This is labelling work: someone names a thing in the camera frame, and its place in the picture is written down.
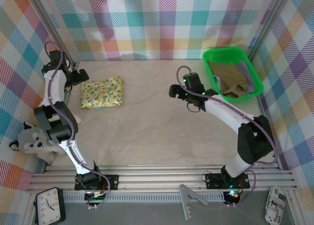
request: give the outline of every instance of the plaid wallpaper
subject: plaid wallpaper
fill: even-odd
[[[41,69],[51,40],[29,0],[0,0],[0,224],[15,225],[38,158],[9,148],[44,92]]]
[[[247,50],[276,0],[42,0],[78,60],[199,59]]]
[[[284,167],[314,221],[314,0],[288,0],[253,64]]]

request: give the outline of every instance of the yellow floral bag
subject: yellow floral bag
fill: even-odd
[[[122,104],[124,82],[121,77],[81,83],[81,108],[112,107]]]

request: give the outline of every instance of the marble surface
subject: marble surface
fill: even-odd
[[[122,76],[125,81],[119,107],[81,109],[80,85],[70,96],[69,109],[82,118],[77,139],[98,165],[223,165],[233,159],[237,134],[228,125],[209,113],[189,112],[186,102],[169,97],[181,65],[197,72],[206,89],[211,87],[202,60],[80,63],[91,80]],[[257,98],[234,104],[260,115]],[[64,156],[52,165],[72,162]]]

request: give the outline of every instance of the black clock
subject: black clock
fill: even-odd
[[[63,191],[53,187],[36,196],[36,219],[39,225],[55,225],[65,220]]]

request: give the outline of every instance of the stuffed husky toy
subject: stuffed husky toy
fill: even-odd
[[[11,142],[13,150],[20,150],[26,154],[35,154],[51,164],[56,155],[65,155],[66,152],[52,140],[48,140],[44,131],[28,122],[24,122],[24,129],[18,134],[17,141]]]

